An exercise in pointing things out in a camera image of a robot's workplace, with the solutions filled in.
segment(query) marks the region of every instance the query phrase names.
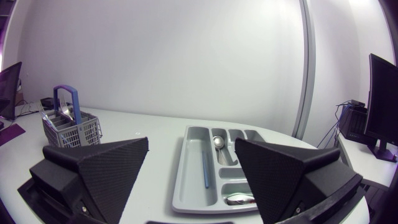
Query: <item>desk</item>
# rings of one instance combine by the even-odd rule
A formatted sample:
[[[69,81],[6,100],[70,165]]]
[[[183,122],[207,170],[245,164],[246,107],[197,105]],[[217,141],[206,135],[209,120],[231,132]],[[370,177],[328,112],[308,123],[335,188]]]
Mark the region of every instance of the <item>desk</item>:
[[[367,145],[347,140],[342,134],[339,134],[338,141],[345,154],[348,166],[361,174],[364,179],[390,187],[397,169],[397,162],[376,159]],[[387,148],[393,154],[397,153],[397,147],[388,144]]]
[[[81,110],[99,118],[103,131],[102,143],[145,136],[149,139],[149,152],[133,186],[120,223],[146,223],[148,220],[170,223],[226,221],[262,223],[258,211],[194,215],[172,210],[175,179],[187,125],[255,129],[267,142],[314,148],[290,136],[243,124],[166,118],[90,108]],[[0,147],[0,197],[16,223],[40,223],[17,189],[31,178],[29,168],[44,158],[42,148],[48,144],[48,141],[44,135],[39,114],[20,117],[16,123],[24,128],[26,133]],[[346,217],[345,223],[369,223],[368,208],[364,198]]]

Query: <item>fork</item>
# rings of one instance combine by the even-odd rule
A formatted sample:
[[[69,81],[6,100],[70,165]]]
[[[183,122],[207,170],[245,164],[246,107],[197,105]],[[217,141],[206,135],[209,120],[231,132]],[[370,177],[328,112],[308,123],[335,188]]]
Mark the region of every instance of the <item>fork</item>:
[[[65,116],[69,117],[71,120],[73,120],[72,116],[69,113],[69,108],[68,108],[67,103],[65,102],[63,95],[60,96],[60,106],[61,106],[62,113]]]
[[[47,114],[44,112],[44,108],[43,108],[42,103],[41,103],[40,101],[37,102],[37,110],[39,111],[40,115],[42,116],[42,119],[45,120],[45,122],[47,122],[47,124],[49,124],[49,125],[54,129],[54,131],[56,131],[56,130],[57,130],[57,127],[55,127],[55,125],[53,124],[53,122],[50,120],[50,118],[49,118],[49,117],[47,116]],[[62,134],[61,134],[61,138],[62,138],[62,140],[64,140],[64,141],[69,145],[69,147],[73,147],[73,146],[68,142],[68,140],[65,139],[65,137],[63,137]]]

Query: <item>gray wire basket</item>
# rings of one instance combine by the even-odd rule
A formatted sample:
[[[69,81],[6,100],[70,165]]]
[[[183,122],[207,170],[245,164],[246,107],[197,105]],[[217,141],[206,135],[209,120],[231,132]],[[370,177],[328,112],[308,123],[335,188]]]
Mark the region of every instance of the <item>gray wire basket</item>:
[[[96,116],[81,111],[81,124],[70,121],[57,111],[46,113],[56,129],[42,119],[44,133],[50,145],[58,147],[78,147],[100,144],[102,137],[100,121]]]
[[[72,94],[72,120],[58,111],[57,90],[64,88]],[[71,86],[59,85],[54,87],[54,110],[46,112],[50,122],[42,119],[44,133],[50,145],[58,147],[78,147],[100,144],[102,131],[100,121],[92,114],[80,111],[77,90]]]

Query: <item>purple mat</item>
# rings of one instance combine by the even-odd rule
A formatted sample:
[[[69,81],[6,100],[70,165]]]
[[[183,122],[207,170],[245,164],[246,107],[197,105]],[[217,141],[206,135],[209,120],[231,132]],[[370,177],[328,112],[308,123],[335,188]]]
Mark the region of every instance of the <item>purple mat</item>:
[[[24,133],[25,130],[23,130],[18,124],[13,124],[10,127],[4,128],[0,131],[0,146]]]

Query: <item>metal spoon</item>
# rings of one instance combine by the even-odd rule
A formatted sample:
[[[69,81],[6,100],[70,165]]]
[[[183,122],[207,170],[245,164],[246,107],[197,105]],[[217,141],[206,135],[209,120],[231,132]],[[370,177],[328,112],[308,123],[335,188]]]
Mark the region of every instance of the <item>metal spoon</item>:
[[[216,151],[218,152],[218,163],[221,165],[226,165],[226,160],[224,158],[223,153],[220,151],[224,148],[224,139],[221,136],[214,136],[213,137],[214,145],[216,147]]]
[[[233,193],[226,197],[227,205],[246,205],[249,203],[255,203],[255,199],[253,194],[245,194],[245,193]]]

